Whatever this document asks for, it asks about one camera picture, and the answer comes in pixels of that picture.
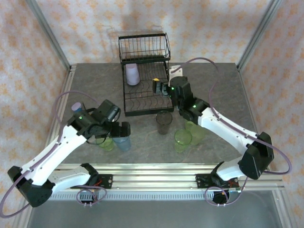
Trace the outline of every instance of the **gray table surface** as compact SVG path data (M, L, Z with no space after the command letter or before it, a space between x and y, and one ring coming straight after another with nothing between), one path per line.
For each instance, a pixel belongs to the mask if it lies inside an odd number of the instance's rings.
M213 92L215 108L237 124L254 130L253 120L247 105L245 91L234 63L219 63L225 75L220 78ZM208 92L218 77L214 66L209 63L190 63L183 68L196 97L208 101ZM123 110L123 79L120 64L77 64L71 90L90 94L102 102L112 101ZM75 102L84 102L86 108L96 107L90 99L79 94L70 94L67 100L63 121L72 115L71 106ZM97 145L87 143L79 146L63 163L219 163L230 161L240 154L226 141L212 132L208 132L197 146L189 146L185 152L174 150L174 133L184 128L185 121L177 110L173 113L173 122L167 135L160 135L156 129L155 114L125 117L122 112L119 121L128 121L131 125L132 148L122 152L115 147L110 152L103 151Z

